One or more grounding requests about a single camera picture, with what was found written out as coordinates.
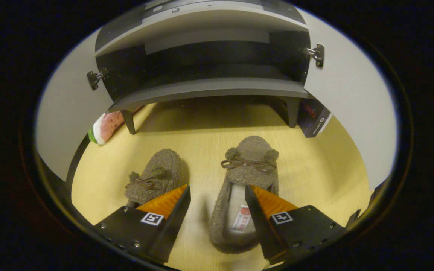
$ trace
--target cabinet door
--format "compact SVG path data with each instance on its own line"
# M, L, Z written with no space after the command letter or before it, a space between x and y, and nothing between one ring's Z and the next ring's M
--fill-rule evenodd
M66 180L69 165L88 129L112 104L104 84L93 91L86 73L98 72L97 30L78 44L51 76L38 105L36 149L48 167Z
M311 60L304 88L354 140L374 189L389 176L396 155L398 130L391 89L353 41L318 17L298 10L308 26L311 49L325 46L324 67Z

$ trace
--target door hinge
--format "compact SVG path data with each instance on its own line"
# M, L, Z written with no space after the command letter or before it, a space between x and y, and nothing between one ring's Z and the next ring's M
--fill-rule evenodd
M324 45L317 44L316 48L310 49L305 48L304 53L306 55L311 55L315 59L315 65L321 69L324 67Z
M86 74L86 78L88 79L88 83L91 86L91 89L96 90L98 88L98 82L103 77L103 73L93 73L93 71Z

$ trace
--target black box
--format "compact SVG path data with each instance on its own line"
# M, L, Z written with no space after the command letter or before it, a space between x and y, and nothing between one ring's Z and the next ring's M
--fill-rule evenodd
M297 124L306 137L315 137L331 117L332 113L318 100L301 99Z

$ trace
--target wooden floor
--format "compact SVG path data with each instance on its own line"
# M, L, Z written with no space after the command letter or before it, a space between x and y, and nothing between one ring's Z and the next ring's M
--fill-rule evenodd
M366 169L353 141L332 118L325 131L306 139L266 104L245 97L180 100L145 106L134 116L137 134L125 126L103 146L90 143L77 167L74 206L96 224L126 204L131 171L141 173L160 149L176 151L186 163L192 201L167 266L186 271L262 270L260 246L236 255L218 252L208 238L208 219L225 176L224 153L258 135L280 152L279 196L296 206L314 205L345 226L368 205Z

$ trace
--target watermelon plush toy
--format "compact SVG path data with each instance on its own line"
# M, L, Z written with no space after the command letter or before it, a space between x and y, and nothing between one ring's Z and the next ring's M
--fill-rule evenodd
M94 123L93 127L88 131L88 137L96 144L105 144L113 135L115 130L124 123L122 112L116 111L109 114L103 113L101 117Z

